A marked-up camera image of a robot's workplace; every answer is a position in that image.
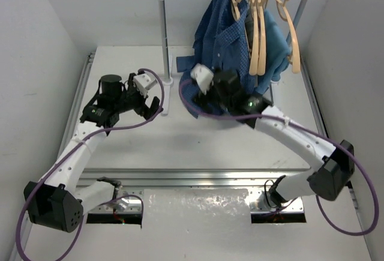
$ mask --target blue denim shirt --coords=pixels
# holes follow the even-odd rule
[[[242,0],[238,4],[240,19],[235,21],[231,11],[230,0],[212,0],[205,11],[195,33],[193,44],[194,56],[177,57],[178,72],[184,72],[180,83],[190,79],[190,71],[197,64],[208,68],[236,70],[241,84],[247,93],[264,94],[271,81],[279,81],[280,73],[288,66],[287,55],[291,50],[281,29],[276,24],[272,14],[264,11],[266,29],[266,69],[262,76],[249,75],[250,58],[247,39],[245,37],[245,18],[248,3]],[[195,108],[192,99],[199,92],[197,85],[189,84],[182,92],[184,98]]]
[[[248,3],[242,0],[238,4],[241,16],[237,21],[233,18],[231,6],[230,0],[211,1],[195,33],[194,56],[176,59],[178,72],[184,72],[181,82],[190,79],[190,70],[200,63],[211,69],[236,70],[244,89],[248,93],[253,91],[256,77],[248,73],[250,58],[245,37]],[[197,85],[190,84],[183,90],[183,96],[192,104],[198,91]]]

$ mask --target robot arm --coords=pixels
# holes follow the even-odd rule
[[[310,165],[306,172],[278,178],[266,194],[269,201],[265,202],[266,206],[273,203],[280,207],[296,197],[314,194],[326,200],[337,198],[355,169],[353,161],[343,151],[321,138],[289,126],[295,122],[269,100],[258,93],[245,93],[235,71],[217,70],[213,73],[198,64],[191,71],[191,78],[200,88],[193,101],[206,113],[210,113],[211,106],[214,106],[233,116],[269,115],[272,118],[250,118],[239,122],[270,135]],[[286,122],[273,117],[283,118]],[[349,142],[344,140],[341,145],[353,153]]]
[[[83,146],[70,155],[37,191],[28,207],[33,223],[72,232],[84,214],[116,198],[121,183],[108,178],[100,178],[91,186],[76,190],[76,184],[92,153],[109,135],[109,131],[95,134],[86,141],[83,139],[102,128],[112,128],[119,121],[119,114],[129,110],[134,110],[147,120],[151,118],[158,110],[160,101],[154,97],[150,107],[145,101],[148,91],[156,82],[147,74],[134,73],[127,80],[127,88],[120,76],[106,75],[100,79],[96,94],[85,106],[73,138],[58,160],[78,143],[83,143]],[[29,182],[25,187],[25,199],[36,184]]]

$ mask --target white enclosure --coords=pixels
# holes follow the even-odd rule
[[[85,56],[48,0],[0,0],[0,260],[23,188],[56,160]]]
[[[99,45],[161,45],[157,0],[49,0],[82,53]],[[167,0],[169,44],[190,45],[211,0]],[[300,0],[287,7],[294,13]],[[305,47],[326,0],[308,0],[298,28]]]
[[[335,140],[350,140],[384,204],[383,40],[384,0],[329,0],[306,56],[328,129]],[[362,224],[369,226],[373,202],[360,174],[353,177]],[[384,255],[384,223],[366,237],[373,260]]]

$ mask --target table surface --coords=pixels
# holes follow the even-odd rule
[[[88,169],[306,169],[303,159],[273,138],[235,121],[215,121],[192,117],[178,95],[181,74],[176,73],[176,56],[190,55],[190,47],[171,47],[174,85],[168,116],[128,131],[112,132],[99,145]],[[105,74],[118,74],[123,80],[139,68],[150,68],[163,76],[161,47],[99,47],[82,98],[81,108],[94,95],[98,80]],[[301,74],[288,69],[279,84],[279,107],[283,112],[316,130]],[[159,86],[150,90],[160,97]],[[143,119],[134,112],[120,115],[119,126]]]
[[[187,47],[171,48],[173,57],[187,55]],[[83,104],[104,74],[120,74],[146,67],[162,72],[161,47],[99,47]],[[169,116],[129,132],[116,132],[100,145],[88,168],[137,169],[303,169],[307,165],[272,138],[236,123],[194,119],[178,97],[179,75],[174,74]],[[316,129],[300,74],[284,73],[280,107],[289,116]],[[151,90],[151,95],[159,94]],[[120,125],[140,122],[134,113],[121,116]],[[363,237],[331,228],[314,196],[303,197],[306,223],[251,224],[247,192],[231,188],[211,190],[144,190],[143,228],[137,225],[86,224],[65,260],[334,260],[369,261]],[[217,206],[217,200],[229,200]],[[322,202],[338,226],[359,231],[347,189],[336,202]],[[33,225],[26,253],[32,260],[56,260],[74,234]]]

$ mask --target purple cable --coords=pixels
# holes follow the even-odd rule
[[[287,209],[287,208],[288,208],[288,207],[289,207],[289,206],[290,206],[296,199],[297,199],[297,198],[292,199],[291,202],[289,202],[289,204],[286,205],[286,206],[279,207],[279,208],[277,208],[275,211],[271,211],[271,212],[269,212],[269,213],[261,214],[260,216],[262,216],[262,217],[268,217],[268,216],[272,216],[272,215],[275,215],[275,214],[277,214],[277,213],[280,213],[282,210]]]
[[[151,118],[149,118],[148,120],[146,120],[144,122],[141,122],[139,124],[136,124],[136,125],[124,126],[124,127],[115,127],[115,128],[104,128],[104,129],[97,130],[97,131],[87,135],[86,137],[84,137],[83,141],[86,141],[86,140],[90,139],[91,137],[95,136],[96,134],[102,133],[102,132],[127,130],[127,129],[134,129],[134,128],[137,128],[137,127],[141,127],[141,126],[143,126],[145,124],[148,124],[151,121],[153,121],[155,119],[155,117],[163,110],[163,108],[162,108],[163,107],[163,103],[164,103],[164,86],[163,86],[163,83],[161,82],[161,79],[159,78],[159,76],[155,72],[153,72],[152,70],[150,70],[150,69],[139,69],[139,73],[144,72],[144,71],[151,73],[157,79],[157,82],[160,85],[161,100],[160,100],[159,108],[156,111],[156,113]],[[26,213],[26,211],[28,209],[28,206],[31,203],[32,198],[36,195],[36,192],[47,181],[47,179],[54,173],[54,171],[56,171],[82,145],[83,145],[83,143],[77,144],[66,156],[64,156],[60,161],[58,161],[52,167],[52,169],[38,182],[38,184],[32,190],[32,192],[30,193],[28,198],[25,200],[25,204],[24,204],[24,206],[23,206],[23,208],[22,208],[22,210],[20,212],[19,219],[18,219],[17,225],[16,225],[16,248],[17,248],[17,251],[19,252],[20,257],[24,261],[32,261],[25,254],[24,249],[22,247],[22,241],[21,241],[21,238],[22,238],[21,237],[21,228],[22,228],[23,218],[24,218],[24,215],[25,215],[25,213]],[[77,239],[78,239],[78,237],[80,235],[81,229],[82,229],[82,222],[80,222],[79,228],[78,228],[78,230],[76,232],[76,235],[75,235],[71,245],[69,246],[68,250],[59,259],[56,259],[56,261],[63,260],[68,255],[68,253],[72,250],[72,248],[74,247],[74,245],[75,245],[75,243],[76,243],[76,241],[77,241]]]
[[[191,80],[186,80],[184,82],[182,82],[179,86],[179,95],[180,95],[180,99],[181,101],[184,103],[184,105],[186,107],[188,107],[190,110],[194,111],[195,113],[199,114],[199,115],[202,115],[202,116],[205,116],[205,117],[208,117],[208,118],[211,118],[211,119],[216,119],[216,120],[245,120],[245,119],[250,119],[250,118],[266,118],[266,119],[272,119],[272,120],[276,120],[276,121],[279,121],[279,122],[285,122],[286,120],[283,119],[283,118],[280,118],[280,117],[277,117],[277,116],[272,116],[272,115],[264,115],[264,114],[250,114],[250,115],[242,115],[242,116],[217,116],[217,115],[212,115],[212,114],[207,114],[201,110],[198,110],[196,109],[195,107],[193,107],[191,104],[189,104],[189,102],[184,98],[184,96],[182,95],[182,90],[183,88],[187,85],[187,84],[190,84],[192,81]],[[318,197],[318,195],[316,195],[316,201],[317,201],[317,204],[319,206],[319,209],[322,213],[322,215],[324,216],[325,220],[329,223],[329,225],[331,225],[335,230],[343,233],[343,234],[346,234],[346,235],[350,235],[350,236],[362,236],[362,235],[366,235],[366,234],[369,234],[371,233],[377,226],[377,223],[379,221],[379,214],[380,214],[380,209],[379,209],[379,200],[377,198],[377,194],[376,194],[376,190],[374,189],[374,185],[372,183],[372,180],[369,178],[368,176],[368,173],[365,171],[365,169],[363,168],[363,166],[361,165],[361,163],[359,162],[359,160],[356,159],[355,156],[353,156],[353,154],[351,154],[348,150],[346,150],[344,147],[342,147],[339,143],[331,140],[330,138],[327,138],[325,136],[322,136],[320,135],[319,133],[317,132],[314,132],[312,130],[309,130],[307,128],[304,128],[300,125],[297,125],[297,124],[294,124],[294,123],[288,123],[289,126],[295,128],[295,129],[298,129],[298,130],[301,130],[301,131],[304,131],[304,132],[307,132],[309,134],[312,134],[318,138],[321,138],[329,143],[331,143],[332,145],[334,145],[336,148],[342,150],[350,159],[352,159],[352,161],[356,164],[356,167],[360,170],[361,174],[363,175],[364,179],[366,180],[367,184],[368,184],[368,187],[369,189],[371,190],[371,194],[372,194],[372,199],[373,199],[373,205],[374,205],[374,215],[373,215],[373,221],[372,221],[372,224],[371,226],[367,229],[367,230],[363,230],[361,232],[348,232],[348,231],[345,231],[339,227],[337,227],[329,218],[328,216],[325,214],[325,211],[322,207],[322,205],[320,204],[320,198]]]

